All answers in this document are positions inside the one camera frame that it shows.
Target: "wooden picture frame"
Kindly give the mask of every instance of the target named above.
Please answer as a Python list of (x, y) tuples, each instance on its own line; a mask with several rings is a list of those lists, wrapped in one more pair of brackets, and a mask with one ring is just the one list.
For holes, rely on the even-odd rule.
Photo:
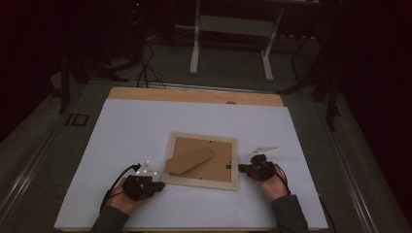
[(172, 132), (166, 160), (178, 157), (184, 152), (209, 147), (205, 146), (208, 143), (210, 143), (210, 148), (216, 151), (213, 158), (196, 165), (182, 175), (165, 170), (161, 181), (177, 185), (238, 190), (238, 142), (235, 138)]

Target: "table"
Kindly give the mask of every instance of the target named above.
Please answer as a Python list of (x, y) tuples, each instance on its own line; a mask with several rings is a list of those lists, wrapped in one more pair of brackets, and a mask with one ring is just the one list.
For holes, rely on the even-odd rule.
[[(282, 106), (281, 98), (273, 94), (114, 88), (54, 227), (63, 231), (88, 230), (98, 217), (105, 191), (119, 173), (146, 159), (161, 172), (170, 132), (179, 130), (236, 137), (241, 163), (249, 163), (249, 152), (256, 147), (278, 146), (279, 152), (267, 156), (276, 159), (287, 173), (309, 227), (327, 228), (292, 119)], [(168, 184), (131, 216), (124, 229), (253, 231), (275, 227), (262, 192), (246, 176), (240, 176), (238, 191)]]

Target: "table leg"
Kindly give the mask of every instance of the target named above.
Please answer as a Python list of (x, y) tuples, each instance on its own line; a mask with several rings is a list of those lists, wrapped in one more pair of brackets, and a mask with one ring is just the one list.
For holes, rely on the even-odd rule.
[(196, 18), (194, 20), (194, 45), (193, 52), (191, 53), (191, 62), (190, 62), (190, 74), (197, 74), (197, 63), (199, 62), (199, 10), (200, 1), (196, 1)]
[(266, 50), (263, 50), (261, 52), (261, 60), (263, 62), (264, 76), (270, 82), (273, 81), (273, 75), (272, 75), (272, 68), (270, 67), (269, 54), (270, 54), (270, 51), (272, 50), (272, 45), (273, 45), (273, 42), (275, 41), (276, 32), (278, 31), (279, 23), (281, 21), (284, 10), (285, 10), (284, 8), (281, 8), (279, 10), (276, 21), (273, 23), (273, 27), (270, 32), (269, 42), (267, 43)]

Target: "floor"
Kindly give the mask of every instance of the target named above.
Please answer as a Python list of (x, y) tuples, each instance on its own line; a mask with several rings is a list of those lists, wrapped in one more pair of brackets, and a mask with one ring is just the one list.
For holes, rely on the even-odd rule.
[[(291, 55), (298, 43), (295, 39), (280, 38), (275, 42), (270, 55), (275, 76), (272, 83), (264, 79), (258, 50), (208, 41), (201, 41), (204, 46), (200, 50), (198, 73), (192, 76), (191, 47), (184, 39), (181, 42), (170, 45), (158, 37), (148, 40), (154, 51), (150, 63), (153, 71), (148, 72), (150, 87), (163, 87), (161, 79), (166, 88), (274, 93), (296, 83), (291, 66)], [(316, 50), (315, 42), (302, 49), (296, 58), (299, 75), (310, 66)], [(145, 57), (150, 56), (151, 50), (146, 47)], [(1, 206), (0, 213), (6, 213), (1, 218), (1, 232), (59, 232), (53, 228), (55, 218), (104, 100), (113, 86), (135, 86), (141, 69), (135, 67), (120, 73), (129, 79), (128, 83), (114, 83), (90, 71), (88, 84), (72, 82), (71, 104), (65, 114), (57, 113), (59, 99), (49, 97), (0, 145), (0, 198), (12, 202), (9, 206), (3, 202)], [(325, 121), (326, 102), (313, 102), (312, 90), (313, 86), (308, 86), (282, 98), (290, 109), (315, 186), (330, 213), (330, 226), (332, 220), (337, 232), (412, 232), (346, 105), (345, 96), (338, 96), (341, 116), (335, 118), (336, 131), (332, 132)], [(88, 124), (67, 125), (71, 114), (88, 115)], [(11, 192), (14, 184), (21, 184), (24, 195)], [(334, 231), (329, 228), (317, 232)]]

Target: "dark background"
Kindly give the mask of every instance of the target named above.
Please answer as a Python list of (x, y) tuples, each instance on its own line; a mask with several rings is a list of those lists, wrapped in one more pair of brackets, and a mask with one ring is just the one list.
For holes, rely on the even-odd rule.
[[(108, 0), (70, 1), (64, 5), (48, 0), (2, 1), (0, 141), (52, 93), (49, 78), (59, 71), (62, 38), (77, 42), (90, 57), (103, 61), (107, 61), (109, 50), (124, 44), (124, 40), (111, 44), (110, 35), (100, 30), (111, 24), (126, 37), (129, 25), (123, 13), (127, 3), (119, 3), (122, 5), (114, 8), (116, 3)], [(335, 54), (343, 67), (339, 89), (346, 95), (396, 200), (411, 223), (412, 185), (408, 179), (412, 177), (409, 147), (412, 3), (349, 1), (348, 5), (351, 10), (329, 38), (329, 52)], [(156, 0), (146, 6), (145, 19), (170, 38), (174, 24), (193, 24), (194, 1)], [(293, 8), (286, 17), (293, 17)], [(109, 23), (104, 18), (113, 20)], [(290, 25), (281, 23), (283, 32), (291, 33)], [(306, 22), (294, 23), (297, 26), (292, 27), (295, 28), (292, 33), (304, 34), (305, 27), (298, 25)]]

